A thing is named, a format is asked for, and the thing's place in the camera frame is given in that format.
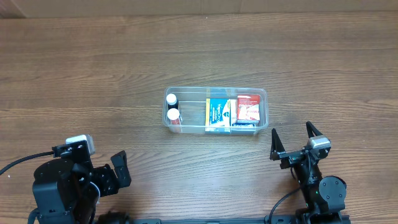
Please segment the black bottle white cap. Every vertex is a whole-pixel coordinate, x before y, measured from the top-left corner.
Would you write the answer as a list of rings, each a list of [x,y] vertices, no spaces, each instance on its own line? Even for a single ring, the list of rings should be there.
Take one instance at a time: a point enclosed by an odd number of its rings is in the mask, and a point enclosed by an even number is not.
[[[172,108],[178,108],[178,98],[173,93],[170,93],[166,96],[166,103],[169,110]]]

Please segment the blue yellow VapoDrops box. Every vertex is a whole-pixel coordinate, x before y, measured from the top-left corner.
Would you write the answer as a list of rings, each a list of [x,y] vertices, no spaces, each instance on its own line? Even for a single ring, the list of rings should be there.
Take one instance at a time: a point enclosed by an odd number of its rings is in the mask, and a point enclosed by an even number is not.
[[[229,127],[231,100],[226,98],[207,98],[205,112],[205,126]]]

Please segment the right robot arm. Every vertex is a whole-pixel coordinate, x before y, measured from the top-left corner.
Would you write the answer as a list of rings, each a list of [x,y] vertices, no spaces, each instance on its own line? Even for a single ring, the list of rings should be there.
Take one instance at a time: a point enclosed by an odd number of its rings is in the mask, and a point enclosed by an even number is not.
[[[308,142],[300,150],[287,152],[277,134],[272,129],[270,159],[280,161],[281,169],[290,169],[299,187],[283,196],[265,217],[265,223],[317,223],[349,224],[345,209],[346,182],[334,175],[322,176],[318,162],[328,156],[331,141],[314,125],[306,122]],[[294,215],[275,215],[276,208],[291,195],[301,192],[306,207],[296,210]]]

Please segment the orange tube white cap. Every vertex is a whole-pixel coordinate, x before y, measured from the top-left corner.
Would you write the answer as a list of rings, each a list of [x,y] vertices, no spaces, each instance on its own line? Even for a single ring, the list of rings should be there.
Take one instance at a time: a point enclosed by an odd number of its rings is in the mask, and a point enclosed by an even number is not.
[[[170,120],[172,125],[180,125],[180,111],[176,108],[171,108],[167,112],[167,118]]]

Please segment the white Hansaplast plaster box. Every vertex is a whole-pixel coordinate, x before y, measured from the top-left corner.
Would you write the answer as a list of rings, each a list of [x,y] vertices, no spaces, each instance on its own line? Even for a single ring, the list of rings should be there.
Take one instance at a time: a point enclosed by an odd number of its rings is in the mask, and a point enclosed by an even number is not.
[[[236,99],[230,99],[230,126],[240,128],[255,128],[256,125],[252,123],[240,123],[237,119],[238,106]]]

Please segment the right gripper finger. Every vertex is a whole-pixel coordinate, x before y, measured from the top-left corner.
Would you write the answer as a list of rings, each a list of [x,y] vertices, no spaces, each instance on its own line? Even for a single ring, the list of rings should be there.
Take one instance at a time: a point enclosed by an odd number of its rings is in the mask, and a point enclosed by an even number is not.
[[[306,123],[307,134],[309,138],[313,138],[316,136],[321,136],[322,133],[312,124],[311,121],[307,121]]]
[[[271,139],[270,160],[280,160],[281,155],[285,154],[285,149],[275,128],[272,129]]]

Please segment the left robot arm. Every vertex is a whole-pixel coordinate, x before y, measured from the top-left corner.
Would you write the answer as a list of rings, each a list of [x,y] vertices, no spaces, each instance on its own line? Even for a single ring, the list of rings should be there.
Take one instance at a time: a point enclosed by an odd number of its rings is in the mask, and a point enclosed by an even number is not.
[[[93,167],[87,152],[64,152],[34,172],[32,191],[37,204],[28,223],[92,223],[101,197],[114,195],[131,184],[126,152],[109,164]]]

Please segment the red caplet box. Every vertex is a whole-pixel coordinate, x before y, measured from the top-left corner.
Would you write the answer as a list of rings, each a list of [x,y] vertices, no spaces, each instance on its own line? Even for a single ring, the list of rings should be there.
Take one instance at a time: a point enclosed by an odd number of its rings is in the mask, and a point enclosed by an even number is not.
[[[260,121],[259,95],[238,95],[237,122],[257,124]]]

